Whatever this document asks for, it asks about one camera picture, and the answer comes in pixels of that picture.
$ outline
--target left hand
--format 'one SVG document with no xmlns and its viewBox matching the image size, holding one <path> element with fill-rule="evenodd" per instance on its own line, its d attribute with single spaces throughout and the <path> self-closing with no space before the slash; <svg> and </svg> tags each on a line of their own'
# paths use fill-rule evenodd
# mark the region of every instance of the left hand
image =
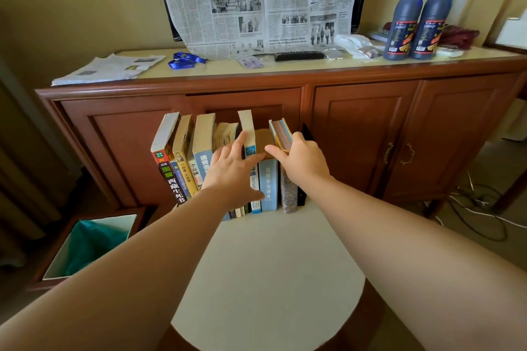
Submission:
<svg viewBox="0 0 527 351">
<path fill-rule="evenodd" d="M 216 150 L 203 182 L 202 189 L 221 192 L 229 211 L 265 198 L 262 192 L 251 188 L 249 179 L 252 169 L 264 159 L 265 153 L 250 155 L 242 160 L 241 150 L 246 139 L 247 132 L 243 131 L 233 143 Z"/>
</svg>

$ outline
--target right hand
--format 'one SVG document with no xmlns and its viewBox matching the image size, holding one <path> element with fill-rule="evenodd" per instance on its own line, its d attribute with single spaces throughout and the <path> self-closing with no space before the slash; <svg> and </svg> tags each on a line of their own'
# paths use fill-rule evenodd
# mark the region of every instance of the right hand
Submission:
<svg viewBox="0 0 527 351">
<path fill-rule="evenodd" d="M 289 155 L 273 145 L 267 145 L 265 150 L 282 164 L 289 179 L 301 188 L 313 180 L 330 177 L 322 150 L 316 142 L 305 140 L 300 132 L 293 134 Z"/>
</svg>

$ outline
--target finger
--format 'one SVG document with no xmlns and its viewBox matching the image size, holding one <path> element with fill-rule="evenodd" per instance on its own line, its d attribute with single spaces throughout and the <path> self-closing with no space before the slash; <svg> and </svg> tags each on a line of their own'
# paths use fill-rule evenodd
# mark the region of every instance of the finger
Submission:
<svg viewBox="0 0 527 351">
<path fill-rule="evenodd" d="M 264 158 L 265 158 L 265 153 L 253 154 L 253 155 L 248 156 L 248 157 L 245 159 L 245 164 L 246 164 L 246 166 L 248 166 L 249 168 L 253 168 L 253 167 L 256 166 L 256 164 L 257 164 L 258 162 L 262 161 Z"/>
<path fill-rule="evenodd" d="M 260 201 L 260 200 L 265 199 L 264 192 L 262 192 L 260 190 L 254 190 L 254 189 L 251 189 L 251 190 L 252 190 L 252 192 L 251 192 L 251 201 Z"/>
<path fill-rule="evenodd" d="M 221 158 L 227 158 L 230 155 L 230 149 L 232 145 L 224 146 L 221 149 Z"/>
<path fill-rule="evenodd" d="M 305 141 L 306 139 L 304 139 L 304 135 L 302 135 L 302 132 L 295 132 L 293 134 L 293 141 L 295 141 L 295 140 Z"/>
<path fill-rule="evenodd" d="M 216 162 L 218 162 L 218 160 L 220 159 L 220 156 L 221 156 L 221 149 L 223 147 L 220 147 L 218 150 L 216 150 L 214 152 L 214 154 L 212 155 L 212 158 L 210 160 L 210 166 L 212 167 L 213 164 L 215 164 Z"/>
<path fill-rule="evenodd" d="M 267 153 L 271 154 L 274 158 L 276 158 L 282 164 L 287 159 L 287 154 L 281 148 L 279 148 L 277 146 L 267 145 L 265 147 L 265 151 L 267 151 Z"/>
<path fill-rule="evenodd" d="M 241 159 L 241 150 L 243 149 L 243 144 L 247 140 L 247 131 L 241 131 L 238 138 L 232 143 L 230 156 L 234 158 Z"/>
</svg>

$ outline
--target book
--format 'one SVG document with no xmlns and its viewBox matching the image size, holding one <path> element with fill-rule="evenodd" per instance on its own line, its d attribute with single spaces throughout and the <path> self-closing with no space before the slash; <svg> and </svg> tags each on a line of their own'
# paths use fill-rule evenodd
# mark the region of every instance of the book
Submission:
<svg viewBox="0 0 527 351">
<path fill-rule="evenodd" d="M 178 168 L 182 177 L 183 188 L 187 189 L 189 193 L 187 198 L 189 196 L 194 196 L 198 191 L 198 187 L 194 181 L 194 175 L 192 174 L 192 170 L 190 169 L 190 165 L 187 161 L 187 152 L 193 127 L 191 118 L 191 115 L 184 115 L 180 118 L 179 125 L 176 129 L 174 140 L 172 142 L 172 153 L 174 155 L 176 167 Z"/>
<path fill-rule="evenodd" d="M 196 187 L 198 190 L 201 189 L 201 186 L 203 185 L 203 179 L 201 179 L 201 174 L 199 173 L 198 169 L 198 163 L 196 162 L 196 158 L 194 157 L 194 154 L 192 152 L 192 147 L 194 146 L 194 131 L 192 132 L 192 135 L 190 137 L 189 146 L 187 149 L 187 162 L 189 163 L 190 170 L 192 172 L 192 176 L 194 177 L 194 182 L 196 184 Z"/>
<path fill-rule="evenodd" d="M 212 136 L 212 147 L 214 151 L 218 150 L 222 146 L 227 146 L 234 142 L 240 134 L 240 126 L 236 123 L 220 122 L 214 130 Z M 241 216 L 241 209 L 236 208 L 233 211 L 229 211 L 230 218 L 237 218 Z"/>
<path fill-rule="evenodd" d="M 170 164 L 170 155 L 172 154 L 171 140 L 174 135 L 174 128 L 178 124 L 178 121 L 178 112 L 165 114 L 159 125 L 158 131 L 154 136 L 152 146 L 150 147 L 150 153 L 154 156 L 154 160 L 158 164 L 161 175 L 168 182 L 177 205 L 180 206 L 187 201 L 187 197 L 181 188 L 181 182 L 178 181 L 177 176 L 172 169 L 172 165 Z"/>
<path fill-rule="evenodd" d="M 265 151 L 267 145 L 274 145 L 273 134 L 270 129 L 257 129 L 256 152 L 265 153 L 265 158 L 258 163 L 260 175 L 260 190 L 265 199 L 260 201 L 262 212 L 275 211 L 278 208 L 278 160 Z"/>
<path fill-rule="evenodd" d="M 185 193 L 185 197 L 187 197 L 187 200 L 191 199 L 192 195 L 189 192 L 189 188 L 185 183 L 185 178 L 181 173 L 181 169 L 179 169 L 178 162 L 175 160 L 174 155 L 170 156 L 170 166 L 172 167 L 172 171 L 174 171 L 175 177 L 178 179 L 178 182 L 181 185 L 181 190 L 183 190 L 183 193 Z"/>
<path fill-rule="evenodd" d="M 289 154 L 293 144 L 293 135 L 282 118 L 280 121 L 269 120 L 269 129 L 273 134 L 274 144 Z M 286 214 L 294 213 L 298 209 L 298 186 L 288 178 L 283 166 L 280 165 L 280 192 L 282 208 Z"/>
<path fill-rule="evenodd" d="M 201 179 L 205 181 L 212 161 L 212 135 L 215 129 L 216 114 L 201 114 L 196 118 L 192 154 L 198 164 Z"/>
<path fill-rule="evenodd" d="M 240 117 L 241 127 L 244 131 L 247 131 L 247 139 L 243 145 L 245 149 L 245 156 L 256 154 L 256 138 L 254 134 L 253 115 L 251 110 L 238 111 Z M 260 190 L 260 183 L 258 180 L 258 164 L 251 171 L 250 184 L 254 190 Z M 259 214 L 261 212 L 260 201 L 252 201 L 251 209 L 253 214 Z"/>
</svg>

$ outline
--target plastic bag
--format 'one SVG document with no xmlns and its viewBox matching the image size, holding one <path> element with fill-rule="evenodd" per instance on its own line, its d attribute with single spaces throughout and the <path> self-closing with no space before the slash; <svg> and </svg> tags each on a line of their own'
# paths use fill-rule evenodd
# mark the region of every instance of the plastic bag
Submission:
<svg viewBox="0 0 527 351">
<path fill-rule="evenodd" d="M 68 263 L 65 275 L 71 276 L 104 254 L 116 248 L 128 237 L 128 231 L 82 220 L 75 224 L 69 235 Z"/>
<path fill-rule="evenodd" d="M 336 35 L 335 43 L 345 48 L 355 59 L 373 59 L 380 56 L 372 42 L 362 35 Z"/>
</svg>

